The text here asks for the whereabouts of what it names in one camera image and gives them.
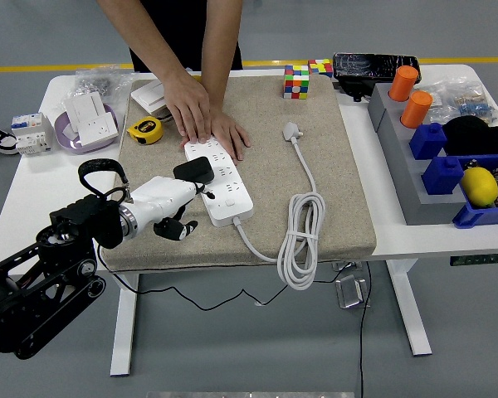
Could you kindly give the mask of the person's right hand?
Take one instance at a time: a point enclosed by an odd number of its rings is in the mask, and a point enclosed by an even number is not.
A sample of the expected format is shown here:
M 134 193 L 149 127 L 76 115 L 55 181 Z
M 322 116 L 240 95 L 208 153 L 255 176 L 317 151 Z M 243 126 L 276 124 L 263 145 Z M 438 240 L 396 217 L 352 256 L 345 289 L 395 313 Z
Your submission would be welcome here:
M 164 98 L 179 134 L 191 143 L 206 142 L 211 136 L 208 93 L 187 71 L 175 70 L 159 78 Z

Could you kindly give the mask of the person's left hand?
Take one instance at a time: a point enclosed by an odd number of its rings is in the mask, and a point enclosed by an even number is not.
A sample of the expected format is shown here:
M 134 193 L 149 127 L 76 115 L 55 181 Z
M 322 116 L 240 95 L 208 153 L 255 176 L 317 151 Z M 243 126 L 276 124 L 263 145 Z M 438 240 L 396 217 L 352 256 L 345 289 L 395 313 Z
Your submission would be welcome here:
M 244 149 L 251 147 L 247 131 L 222 110 L 211 110 L 211 131 L 235 165 L 244 159 Z

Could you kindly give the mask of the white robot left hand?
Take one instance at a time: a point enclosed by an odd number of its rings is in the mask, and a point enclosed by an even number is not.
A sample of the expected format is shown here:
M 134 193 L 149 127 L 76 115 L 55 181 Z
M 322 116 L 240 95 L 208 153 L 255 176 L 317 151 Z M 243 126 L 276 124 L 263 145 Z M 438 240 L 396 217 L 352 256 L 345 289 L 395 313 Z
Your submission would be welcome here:
M 131 199 L 120 204 L 120 222 L 124 240 L 131 240 L 152 223 L 154 233 L 167 240 L 179 241 L 198 226 L 196 221 L 181 223 L 186 205 L 204 193 L 214 199 L 205 184 L 168 177 L 154 177 L 131 193 Z

